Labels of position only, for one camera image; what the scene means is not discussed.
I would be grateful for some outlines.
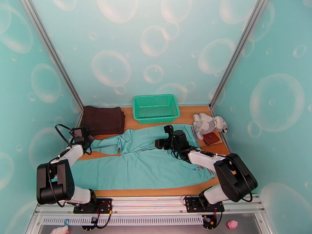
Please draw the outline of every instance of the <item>pant leg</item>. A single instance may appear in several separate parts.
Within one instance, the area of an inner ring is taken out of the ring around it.
[[[170,151],[158,149],[81,160],[71,169],[76,186],[93,190],[178,188],[215,177],[207,168],[175,159]]]
[[[186,138],[191,146],[198,147],[199,142],[194,133],[193,126],[189,124],[174,124],[174,130],[183,130]],[[105,154],[124,155],[129,152],[138,152],[156,149],[155,140],[160,138],[168,138],[168,134],[164,131],[164,126],[153,126],[144,129],[128,129],[122,135],[106,138],[104,140],[95,140],[92,143],[92,150]]]

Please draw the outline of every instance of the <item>plush toy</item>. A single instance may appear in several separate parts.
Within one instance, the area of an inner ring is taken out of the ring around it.
[[[231,221],[228,221],[228,222],[227,222],[227,228],[228,228],[228,229],[234,230],[234,229],[237,228],[237,226],[238,226],[238,221],[231,220]]]
[[[202,140],[203,135],[212,131],[227,132],[227,124],[221,116],[211,117],[205,113],[193,115],[194,130],[198,139]]]
[[[69,234],[68,226],[55,228],[50,234]]]

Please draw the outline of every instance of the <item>blue clip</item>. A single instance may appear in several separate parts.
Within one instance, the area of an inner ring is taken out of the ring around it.
[[[69,223],[69,218],[67,218],[67,219],[64,220],[64,225],[65,225],[65,226],[68,226],[68,223]]]

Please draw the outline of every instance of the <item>brown wallet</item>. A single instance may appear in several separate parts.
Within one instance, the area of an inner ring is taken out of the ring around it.
[[[218,138],[218,136],[214,132],[203,135],[203,137],[204,137],[204,142],[207,145],[214,144],[214,143],[220,141],[220,139]]]

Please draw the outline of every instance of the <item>gray stuffed animal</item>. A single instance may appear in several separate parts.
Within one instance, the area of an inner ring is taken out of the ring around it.
[[[212,131],[227,132],[227,124],[221,116],[211,117],[205,113],[193,115],[194,130],[198,139],[202,140],[203,135]]]

